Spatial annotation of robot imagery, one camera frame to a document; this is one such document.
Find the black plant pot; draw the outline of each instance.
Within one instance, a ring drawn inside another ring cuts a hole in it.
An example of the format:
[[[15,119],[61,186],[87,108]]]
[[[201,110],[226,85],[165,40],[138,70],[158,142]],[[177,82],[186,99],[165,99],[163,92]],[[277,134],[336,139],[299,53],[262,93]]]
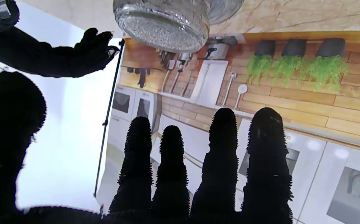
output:
[[[298,56],[304,57],[306,54],[307,40],[304,39],[290,39],[286,44],[282,56]]]
[[[316,57],[343,57],[346,53],[346,40],[342,38],[327,38],[318,48]]]
[[[274,40],[261,40],[255,50],[255,55],[271,55],[274,56],[275,41]]]

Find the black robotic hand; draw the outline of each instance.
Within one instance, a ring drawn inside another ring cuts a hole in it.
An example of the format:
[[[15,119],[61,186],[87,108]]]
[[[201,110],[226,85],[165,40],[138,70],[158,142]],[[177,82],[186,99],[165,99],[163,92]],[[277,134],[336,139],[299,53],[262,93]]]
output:
[[[220,109],[210,128],[202,183],[190,207],[183,141],[168,126],[160,145],[161,164],[151,200],[151,130],[147,118],[130,125],[119,189],[109,215],[65,207],[15,206],[16,179],[26,149],[45,120],[46,104],[37,86],[18,72],[0,73],[0,223],[266,223],[290,224],[291,175],[281,116],[270,108],[256,113],[249,131],[250,165],[241,212],[234,210],[238,159],[233,111]]]
[[[151,198],[151,135],[149,120],[130,125],[118,193],[110,220],[127,223],[267,223],[290,224],[291,175],[285,156],[282,118],[271,108],[258,111],[249,131],[250,166],[241,212],[235,211],[238,158],[237,124],[231,109],[219,109],[210,127],[210,152],[205,156],[202,183],[189,208],[187,171],[180,130],[168,126],[160,144],[161,164]]]
[[[78,78],[102,70],[119,49],[109,46],[112,33],[85,31],[75,47],[52,47],[14,27],[19,19],[14,0],[0,0],[0,62],[29,74]]]

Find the white backdrop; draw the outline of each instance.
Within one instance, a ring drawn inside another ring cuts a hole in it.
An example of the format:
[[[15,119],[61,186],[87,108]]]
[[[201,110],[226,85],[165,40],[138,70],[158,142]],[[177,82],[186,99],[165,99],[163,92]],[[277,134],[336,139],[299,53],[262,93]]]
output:
[[[52,46],[73,46],[84,30],[18,2],[17,27]],[[119,47],[120,39],[110,44]],[[82,78],[27,75],[45,96],[44,127],[28,148],[17,179],[17,206],[62,205],[99,211],[93,197],[103,126],[118,56],[103,70]],[[104,147],[100,181],[105,168]]]

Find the green plant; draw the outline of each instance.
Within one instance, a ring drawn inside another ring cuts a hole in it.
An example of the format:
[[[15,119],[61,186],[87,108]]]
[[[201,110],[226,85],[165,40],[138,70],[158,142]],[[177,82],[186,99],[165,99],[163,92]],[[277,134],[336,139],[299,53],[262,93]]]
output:
[[[273,85],[275,86],[275,82],[277,78],[282,74],[282,78],[284,80],[284,85],[287,88],[289,84],[289,80],[291,80],[292,75],[295,71],[299,71],[298,83],[304,79],[305,74],[305,63],[306,60],[304,57],[298,56],[282,56],[279,57],[274,63],[272,63],[273,72]]]
[[[271,60],[271,55],[253,55],[249,59],[246,75],[246,79],[249,78],[249,84],[252,82],[259,84],[261,74],[267,78],[268,71],[271,68]]]
[[[340,90],[340,79],[342,75],[348,72],[347,63],[340,56],[335,57],[315,57],[307,66],[306,72],[310,75],[309,81],[315,79],[316,85],[314,91],[317,91],[327,82],[329,87]]]

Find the hanging plant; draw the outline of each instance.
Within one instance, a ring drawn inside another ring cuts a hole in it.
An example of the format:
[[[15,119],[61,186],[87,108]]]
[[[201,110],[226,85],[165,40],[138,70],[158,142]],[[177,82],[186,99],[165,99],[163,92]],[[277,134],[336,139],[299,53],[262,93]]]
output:
[[[273,71],[273,85],[277,78],[282,75],[284,85],[287,88],[292,75],[299,71],[298,83],[303,80],[305,74],[306,60],[304,55],[306,53],[307,40],[303,39],[290,39],[286,44],[282,56],[272,63]]]
[[[309,81],[316,81],[314,91],[328,82],[331,89],[340,90],[342,75],[348,72],[347,63],[343,58],[345,47],[346,42],[341,38],[328,38],[320,45],[316,57],[306,69],[310,75]]]
[[[274,52],[274,40],[260,41],[255,50],[255,54],[248,61],[246,79],[249,78],[249,84],[252,84],[253,82],[259,84],[261,74],[266,78],[268,77]]]

